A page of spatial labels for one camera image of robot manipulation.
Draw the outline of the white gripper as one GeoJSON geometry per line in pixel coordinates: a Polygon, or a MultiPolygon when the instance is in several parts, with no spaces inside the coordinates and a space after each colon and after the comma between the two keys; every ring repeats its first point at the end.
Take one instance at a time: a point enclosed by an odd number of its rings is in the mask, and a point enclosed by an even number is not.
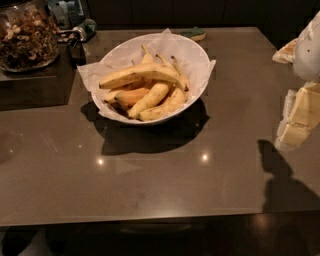
{"type": "Polygon", "coordinates": [[[299,148],[320,124],[320,83],[315,83],[320,81],[320,11],[298,39],[278,50],[272,60],[293,62],[295,73],[304,81],[312,81],[298,91],[290,89],[285,97],[274,145],[280,151],[291,151],[299,148]]]}

